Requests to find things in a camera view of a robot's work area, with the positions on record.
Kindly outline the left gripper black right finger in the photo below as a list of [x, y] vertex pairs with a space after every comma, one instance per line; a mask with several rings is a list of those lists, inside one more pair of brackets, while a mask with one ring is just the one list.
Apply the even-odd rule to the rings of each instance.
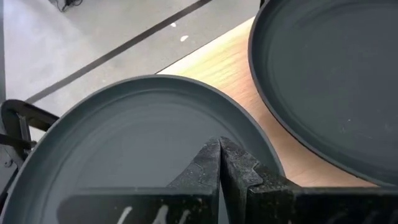
[[398, 224], [398, 187], [301, 187], [228, 138], [220, 146], [231, 224]]

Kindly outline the black round plate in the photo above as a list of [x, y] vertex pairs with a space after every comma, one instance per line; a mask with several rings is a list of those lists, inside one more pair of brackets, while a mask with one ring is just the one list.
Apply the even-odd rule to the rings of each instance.
[[398, 0], [262, 0], [248, 58], [263, 102], [301, 145], [398, 186]]
[[274, 172], [282, 164], [258, 123], [228, 95], [175, 75], [117, 82], [66, 112], [14, 182], [3, 224], [58, 224], [76, 190], [164, 187], [210, 138], [226, 137]]

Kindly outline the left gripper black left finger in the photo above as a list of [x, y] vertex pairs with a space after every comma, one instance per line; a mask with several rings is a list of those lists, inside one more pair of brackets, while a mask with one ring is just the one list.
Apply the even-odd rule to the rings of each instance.
[[62, 200], [59, 224], [217, 223], [221, 144], [212, 138], [165, 187], [88, 188]]

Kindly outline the wooden shelf board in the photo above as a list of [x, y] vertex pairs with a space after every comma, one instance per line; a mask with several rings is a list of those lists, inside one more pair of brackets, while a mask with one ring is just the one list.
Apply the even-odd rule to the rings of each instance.
[[288, 179], [304, 187], [370, 187], [316, 156], [296, 141], [271, 115], [258, 95], [248, 64], [253, 20], [242, 24], [161, 70], [207, 83], [229, 95], [259, 123], [269, 137]]

